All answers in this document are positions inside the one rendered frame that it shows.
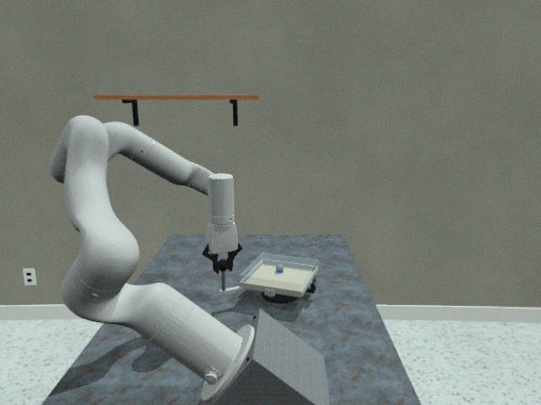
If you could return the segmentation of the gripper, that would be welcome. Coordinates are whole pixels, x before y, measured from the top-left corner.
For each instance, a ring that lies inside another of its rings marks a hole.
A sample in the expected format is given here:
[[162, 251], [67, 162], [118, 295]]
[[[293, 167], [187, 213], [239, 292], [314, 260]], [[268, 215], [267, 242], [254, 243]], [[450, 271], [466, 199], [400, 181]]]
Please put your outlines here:
[[[213, 261], [213, 270], [219, 274], [218, 255], [228, 252], [228, 270], [232, 271], [233, 259], [242, 250], [242, 247], [238, 242], [235, 222], [233, 221], [228, 225], [215, 225], [209, 223], [207, 229], [207, 241], [206, 248], [202, 255]], [[212, 254], [212, 256], [209, 253]]]

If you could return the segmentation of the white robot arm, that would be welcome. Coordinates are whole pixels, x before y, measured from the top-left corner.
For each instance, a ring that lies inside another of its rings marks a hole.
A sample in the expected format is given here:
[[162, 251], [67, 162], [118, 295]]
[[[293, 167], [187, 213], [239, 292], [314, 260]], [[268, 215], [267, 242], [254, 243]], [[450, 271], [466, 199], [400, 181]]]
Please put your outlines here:
[[205, 380], [201, 398], [209, 403], [239, 370], [254, 328], [246, 325], [236, 336], [165, 283], [127, 283], [138, 265], [139, 248], [108, 197], [107, 162], [117, 154], [175, 185], [207, 195], [210, 223], [234, 221], [233, 175], [214, 174], [128, 124], [75, 116], [49, 162], [51, 176], [64, 184], [66, 212], [82, 238], [62, 283], [62, 300], [80, 318], [131, 328], [168, 353]]

